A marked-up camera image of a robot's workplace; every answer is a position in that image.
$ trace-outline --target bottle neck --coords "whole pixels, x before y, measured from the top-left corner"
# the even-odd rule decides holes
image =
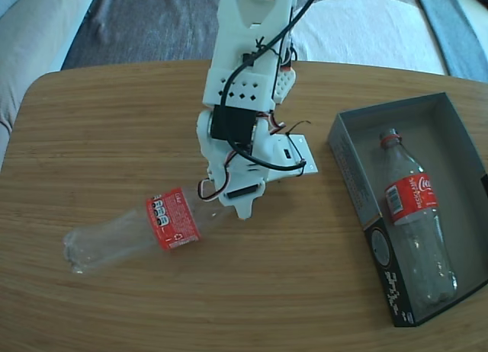
[[[385,142],[382,142],[381,143],[381,147],[384,149],[384,150],[388,150],[388,149],[391,149],[395,146],[399,146],[399,147],[402,147],[400,144],[401,144],[401,140],[398,139],[398,138],[392,138],[392,139],[389,139]]]

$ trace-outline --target white plastic part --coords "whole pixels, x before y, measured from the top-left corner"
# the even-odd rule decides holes
[[[220,104],[223,86],[243,62],[244,54],[257,50],[256,41],[271,41],[290,23],[291,11],[297,0],[220,0],[219,32],[212,66],[207,75],[204,104],[210,108]],[[274,51],[287,54],[290,37],[284,45],[277,43]],[[270,112],[275,109],[273,93],[279,57],[268,51],[254,66],[239,74],[227,97],[230,107]]]
[[[219,33],[213,60],[207,75],[203,102],[210,109],[198,117],[197,135],[202,155],[209,161],[207,173],[215,190],[226,183],[224,162],[232,148],[224,140],[210,136],[212,109],[220,104],[223,87],[229,76],[242,64],[243,55],[257,51],[256,41],[266,44],[277,36],[290,22],[297,0],[220,0]],[[227,107],[271,113],[293,87],[296,74],[293,69],[281,70],[291,45],[290,34],[274,51],[268,51],[238,75],[226,100]],[[252,133],[252,155],[276,165],[290,166],[300,161],[307,166],[296,171],[272,171],[254,165],[242,156],[236,156],[228,167],[230,180],[219,196],[224,206],[234,206],[241,219],[252,215],[254,199],[265,192],[266,183],[285,177],[317,173],[317,167],[301,135],[271,135],[266,119],[259,118]],[[252,187],[251,193],[233,197],[232,193]]]
[[[274,102],[282,104],[297,80],[297,73],[293,69],[280,69],[274,90]]]

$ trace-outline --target black cable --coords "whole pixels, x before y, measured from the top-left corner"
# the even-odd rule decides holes
[[[255,158],[254,156],[250,155],[248,152],[245,150],[241,149],[236,141],[232,138],[230,135],[229,129],[227,127],[227,121],[226,121],[226,102],[227,102],[227,96],[229,95],[230,88],[232,86],[232,83],[234,80],[236,80],[236,77],[243,72],[248,66],[251,66],[254,61],[259,59],[261,56],[263,56],[265,53],[267,53],[269,50],[273,48],[273,46],[278,43],[280,40],[283,40],[287,33],[290,32],[290,30],[295,26],[295,24],[298,23],[298,21],[303,17],[303,15],[307,12],[307,10],[310,8],[310,6],[313,4],[315,0],[308,0],[307,3],[303,6],[303,8],[298,12],[297,16],[273,39],[271,40],[268,44],[266,44],[264,47],[258,49],[257,52],[253,53],[248,59],[244,61],[244,63],[237,68],[227,79],[226,84],[223,87],[222,90],[222,98],[220,99],[220,107],[222,109],[222,114],[220,115],[220,124],[222,125],[223,128],[223,133],[226,137],[227,142],[229,145],[232,147],[233,150],[237,152],[237,154],[241,155],[243,158],[249,160],[250,162],[256,164],[256,165],[261,165],[262,167],[265,167],[267,169],[275,170],[275,171],[296,171],[297,169],[304,168],[305,165],[307,165],[307,162],[303,159],[296,164],[292,166],[282,166],[282,165],[274,165],[268,162],[265,162],[264,160],[261,160],[259,158]]]
[[[284,133],[284,135],[290,140],[291,142],[291,145],[295,148],[295,150],[297,151],[298,153],[298,156],[300,156],[300,160],[303,160],[303,156],[300,152],[300,150],[298,150],[297,146],[295,145],[294,141],[291,139],[291,133],[297,128],[299,127],[299,125],[301,125],[302,123],[308,123],[309,125],[311,125],[312,123],[310,121],[307,121],[307,120],[304,120],[304,121],[300,121],[300,122],[297,122],[293,125],[293,127],[291,127],[286,133]],[[305,172],[305,167],[302,167],[302,172],[297,176],[297,177],[301,177],[303,175],[303,173]]]

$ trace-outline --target coca-cola bottle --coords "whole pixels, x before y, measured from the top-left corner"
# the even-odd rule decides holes
[[[455,296],[458,283],[429,175],[403,147],[395,129],[381,133],[380,141],[386,156],[385,197],[402,248],[402,272],[412,286],[411,302],[423,308],[438,305]]]
[[[73,272],[84,274],[151,248],[169,251],[198,241],[230,212],[220,201],[204,202],[195,190],[176,188],[116,219],[73,229],[63,240],[64,255]]]

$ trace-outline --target open box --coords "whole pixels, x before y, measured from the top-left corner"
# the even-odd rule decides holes
[[[390,128],[399,131],[404,146],[430,174],[457,277],[456,297],[430,309],[420,309],[410,301],[413,285],[404,268],[401,234],[384,199],[387,184],[382,178],[384,153],[379,135]],[[488,283],[488,176],[446,94],[340,113],[329,144],[370,246],[395,326],[421,325]]]

